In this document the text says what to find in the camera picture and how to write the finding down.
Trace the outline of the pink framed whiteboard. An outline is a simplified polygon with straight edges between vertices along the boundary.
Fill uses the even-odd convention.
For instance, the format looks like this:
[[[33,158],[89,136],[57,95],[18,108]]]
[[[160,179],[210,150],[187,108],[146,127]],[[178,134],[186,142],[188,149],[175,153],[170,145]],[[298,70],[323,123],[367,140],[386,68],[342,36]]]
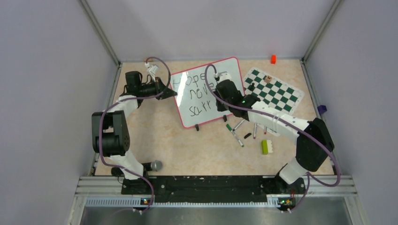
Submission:
[[[229,116],[231,112],[217,110],[216,98],[212,95],[216,86],[214,70],[206,64],[183,70],[171,75],[170,88],[177,92],[174,96],[182,126],[191,128],[206,122]]]

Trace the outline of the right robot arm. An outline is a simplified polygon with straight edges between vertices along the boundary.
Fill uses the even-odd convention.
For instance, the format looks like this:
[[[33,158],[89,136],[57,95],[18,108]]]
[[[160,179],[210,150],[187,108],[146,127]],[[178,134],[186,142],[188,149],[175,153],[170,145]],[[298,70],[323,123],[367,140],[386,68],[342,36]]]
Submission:
[[[330,158],[334,144],[323,120],[312,121],[288,115],[268,106],[258,97],[242,95],[227,72],[216,73],[216,105],[220,112],[229,111],[235,117],[263,125],[291,139],[296,146],[295,157],[282,167],[275,180],[281,193],[294,188],[294,182],[308,172],[316,172]]]

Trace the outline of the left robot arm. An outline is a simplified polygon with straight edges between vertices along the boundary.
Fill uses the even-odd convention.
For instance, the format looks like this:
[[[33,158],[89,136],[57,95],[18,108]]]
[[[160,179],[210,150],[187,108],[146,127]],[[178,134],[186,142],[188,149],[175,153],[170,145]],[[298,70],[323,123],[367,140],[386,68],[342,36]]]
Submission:
[[[133,155],[126,118],[138,109],[143,100],[157,100],[177,96],[159,77],[143,82],[142,74],[125,74],[126,85],[117,102],[107,110],[92,114],[92,146],[104,165],[119,169],[126,180],[133,180],[133,188],[140,194],[149,191],[151,182],[144,177],[145,167]]]

